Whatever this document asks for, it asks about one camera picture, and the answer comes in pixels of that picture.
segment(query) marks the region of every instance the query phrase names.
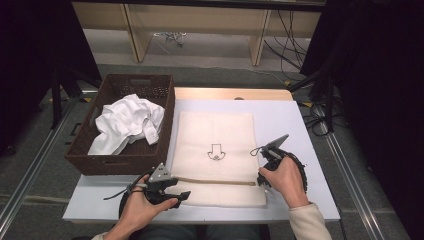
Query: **white sleeve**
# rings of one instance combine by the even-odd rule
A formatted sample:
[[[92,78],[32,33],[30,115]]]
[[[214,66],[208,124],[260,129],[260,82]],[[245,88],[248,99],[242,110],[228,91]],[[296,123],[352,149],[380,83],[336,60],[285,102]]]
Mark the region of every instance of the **white sleeve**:
[[[289,210],[290,225],[298,240],[331,239],[324,217],[315,203]]]
[[[105,234],[106,234],[106,233],[102,233],[102,234],[96,235],[96,236],[94,236],[91,240],[103,240],[103,236],[104,236]]]

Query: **person's right hand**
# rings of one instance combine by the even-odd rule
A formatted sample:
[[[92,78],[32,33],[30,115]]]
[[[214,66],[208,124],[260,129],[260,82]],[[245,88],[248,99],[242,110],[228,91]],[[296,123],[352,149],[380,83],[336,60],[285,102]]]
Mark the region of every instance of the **person's right hand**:
[[[260,167],[259,173],[264,176],[271,186],[283,195],[290,208],[309,205],[308,197],[303,189],[302,177],[296,163],[285,156],[277,170],[269,171]]]

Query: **brown wicker basket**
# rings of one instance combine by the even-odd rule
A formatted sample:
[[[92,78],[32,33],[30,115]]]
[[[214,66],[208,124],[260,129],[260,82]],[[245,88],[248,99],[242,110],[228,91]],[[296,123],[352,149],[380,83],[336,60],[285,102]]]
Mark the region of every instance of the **brown wicker basket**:
[[[103,105],[129,94],[137,94],[165,108],[159,140],[149,145],[146,139],[128,144],[119,155],[87,155],[100,134],[95,119]],[[175,107],[175,90],[170,75],[110,74],[102,82],[93,105],[73,140],[65,158],[84,175],[140,175],[166,162]]]

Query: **table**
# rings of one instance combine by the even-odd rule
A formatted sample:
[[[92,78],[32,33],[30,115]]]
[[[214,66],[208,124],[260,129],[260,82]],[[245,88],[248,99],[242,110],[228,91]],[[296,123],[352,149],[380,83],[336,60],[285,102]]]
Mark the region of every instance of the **table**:
[[[246,100],[229,100],[234,96]],[[298,106],[286,90],[264,89],[196,89],[176,88],[175,116],[181,110],[251,112],[254,116],[255,134],[258,145],[289,134],[283,144],[287,151],[296,153],[306,164],[308,195],[320,207],[326,220],[340,219],[334,200],[325,181],[312,143],[303,124]],[[178,117],[174,117],[171,143],[166,166],[172,164],[175,148]],[[260,157],[260,165],[266,163]],[[120,197],[104,201],[132,182],[137,176],[81,176],[69,202],[63,219],[75,223],[116,222]],[[287,221],[288,207],[281,195],[273,189],[267,194],[264,208],[218,208],[181,205],[179,209],[162,212],[152,223],[271,223]]]

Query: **hand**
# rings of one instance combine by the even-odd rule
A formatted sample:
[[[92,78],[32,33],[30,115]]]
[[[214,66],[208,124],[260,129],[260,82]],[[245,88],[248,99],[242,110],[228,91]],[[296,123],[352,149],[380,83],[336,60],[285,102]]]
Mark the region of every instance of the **hand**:
[[[148,175],[140,179],[139,183],[144,183],[149,178]],[[118,223],[103,236],[104,240],[127,239],[133,232],[145,227],[160,212],[170,209],[178,202],[172,198],[160,204],[151,204],[142,192],[133,192],[128,196],[128,200],[122,211]]]
[[[269,171],[261,167],[259,173],[268,180],[275,190],[283,195],[290,208],[309,205],[299,168],[290,157],[285,156],[277,170]]]

